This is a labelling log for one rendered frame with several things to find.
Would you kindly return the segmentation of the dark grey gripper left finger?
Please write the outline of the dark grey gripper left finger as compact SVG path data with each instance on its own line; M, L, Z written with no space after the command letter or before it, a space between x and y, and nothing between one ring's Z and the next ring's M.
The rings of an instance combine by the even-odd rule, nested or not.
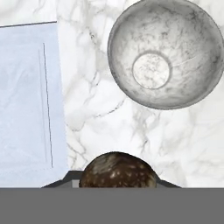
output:
M54 187L78 188L81 176L82 171L69 171L62 180L58 180L49 185L45 185L45 188L54 188Z

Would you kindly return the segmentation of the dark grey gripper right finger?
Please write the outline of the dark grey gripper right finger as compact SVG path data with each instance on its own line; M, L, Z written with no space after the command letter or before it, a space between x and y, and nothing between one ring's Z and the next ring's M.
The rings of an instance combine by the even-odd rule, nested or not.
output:
M160 184L161 186L170 187L170 188L181 188L178 185L174 185L173 183L170 183L168 181L161 179L157 174L156 174L156 180L157 180L157 183Z

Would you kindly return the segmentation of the brown speckled mushroom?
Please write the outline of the brown speckled mushroom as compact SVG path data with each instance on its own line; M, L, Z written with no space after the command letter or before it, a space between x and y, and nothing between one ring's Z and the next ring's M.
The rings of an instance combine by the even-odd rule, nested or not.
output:
M141 158L112 151L96 157L87 165L79 187L156 188L157 175Z

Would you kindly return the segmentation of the white marble bowl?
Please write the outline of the white marble bowl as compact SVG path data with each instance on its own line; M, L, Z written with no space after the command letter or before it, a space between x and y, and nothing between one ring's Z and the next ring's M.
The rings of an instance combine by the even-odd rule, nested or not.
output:
M115 21L108 65L118 87L151 109L182 109L207 97L224 73L224 38L188 0L140 0Z

